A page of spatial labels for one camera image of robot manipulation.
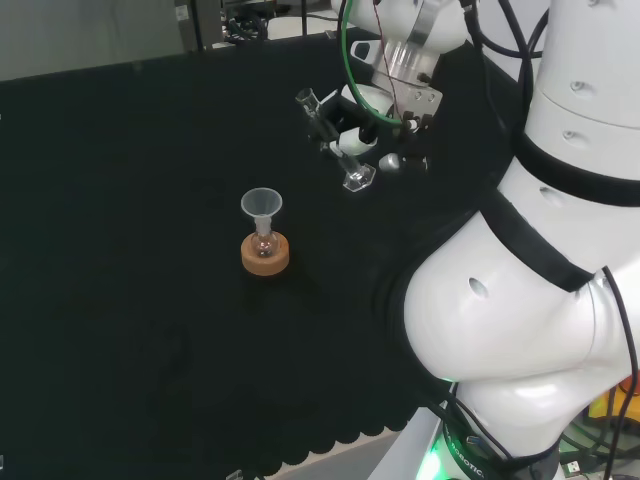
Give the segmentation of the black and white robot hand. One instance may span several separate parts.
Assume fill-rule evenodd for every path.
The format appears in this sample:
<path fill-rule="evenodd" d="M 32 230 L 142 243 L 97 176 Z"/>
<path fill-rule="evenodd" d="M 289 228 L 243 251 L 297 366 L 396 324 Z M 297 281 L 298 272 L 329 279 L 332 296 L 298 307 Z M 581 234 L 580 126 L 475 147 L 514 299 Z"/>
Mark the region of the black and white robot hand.
<path fill-rule="evenodd" d="M 401 85 L 401 112 L 397 113 L 388 92 L 375 86 L 358 88 L 372 107 L 391 120 L 401 120 L 402 125 L 380 125 L 370 119 L 349 87 L 341 86 L 320 100 L 313 113 L 311 139 L 319 150 L 339 162 L 347 183 L 364 184 L 377 172 L 426 170 L 426 132 L 440 107 L 442 93 L 431 87 Z"/>

